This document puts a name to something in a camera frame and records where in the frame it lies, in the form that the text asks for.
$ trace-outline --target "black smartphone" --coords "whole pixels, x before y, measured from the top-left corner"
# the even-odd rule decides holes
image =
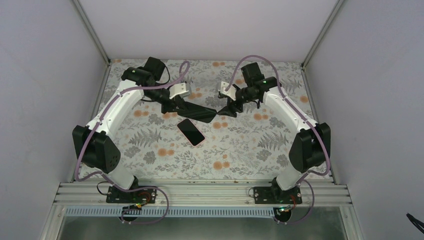
[[[193,146],[197,146],[205,140],[205,136],[188,118],[180,121],[176,126]]]

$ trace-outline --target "pink phone case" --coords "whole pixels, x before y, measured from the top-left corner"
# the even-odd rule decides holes
[[[187,136],[183,133],[183,131],[181,131],[181,129],[178,127],[178,124],[180,124],[181,122],[183,122],[184,120],[180,121],[179,123],[176,124],[176,128],[182,133],[182,135],[185,137],[185,139],[187,139],[187,141],[193,146],[193,147],[197,147],[199,146],[201,143],[203,143],[206,140],[205,135],[199,130],[199,128],[190,120],[188,119],[191,124],[193,124],[193,126],[199,131],[199,133],[203,136],[203,140],[201,142],[199,142],[197,145],[193,145],[192,142],[187,138]]]

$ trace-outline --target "gray flower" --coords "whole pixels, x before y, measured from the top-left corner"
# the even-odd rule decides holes
[[[271,124],[271,126],[273,127],[278,127],[278,128],[284,128],[286,126],[284,122],[278,120],[278,118],[276,118],[275,116],[269,119],[269,124]]]
[[[165,121],[159,117],[156,113],[152,113],[150,114],[150,116],[148,116],[148,122],[151,124],[155,124],[155,125],[160,125],[163,124]]]
[[[132,158],[137,153],[139,153],[140,151],[141,151],[140,148],[138,148],[136,146],[132,146],[132,147],[130,147],[130,148],[128,148],[128,149],[125,150],[124,155],[127,156],[127,157],[129,157],[129,158]]]
[[[225,103],[227,102],[226,99],[220,99],[217,96],[208,96],[204,101],[208,106],[211,106],[212,108],[216,107],[223,107],[225,106]]]
[[[287,167],[287,165],[289,165],[289,160],[287,159],[287,156],[286,156],[286,155],[281,154],[281,155],[279,155],[279,156],[277,157],[277,163],[278,163],[281,167],[285,168],[285,167]]]
[[[257,153],[256,158],[265,162],[269,156],[271,156],[271,152],[263,149]]]
[[[156,160],[156,155],[154,151],[148,151],[143,157],[143,160],[146,161],[147,164],[153,164]]]

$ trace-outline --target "ribbed metal strip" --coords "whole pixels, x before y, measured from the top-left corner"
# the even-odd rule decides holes
[[[68,217],[120,217],[122,206],[68,206]],[[161,217],[166,207],[132,210],[126,217]],[[270,218],[272,207],[170,207],[167,217],[173,218]]]

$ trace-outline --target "black mounting plate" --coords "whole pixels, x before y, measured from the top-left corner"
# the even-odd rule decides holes
[[[280,197],[276,199],[273,194],[270,186],[255,186],[253,187],[253,196],[255,204],[293,204],[294,197],[296,200],[296,204],[302,203],[302,196],[298,196],[301,193],[301,190],[298,187],[294,187],[291,189],[292,192],[290,194],[285,195],[284,197]]]
[[[141,193],[149,193],[150,201],[147,204],[154,204],[156,200],[156,189],[141,189],[135,192],[123,192],[117,188],[110,186],[106,197],[106,203],[108,204],[138,204],[146,201],[146,195]]]

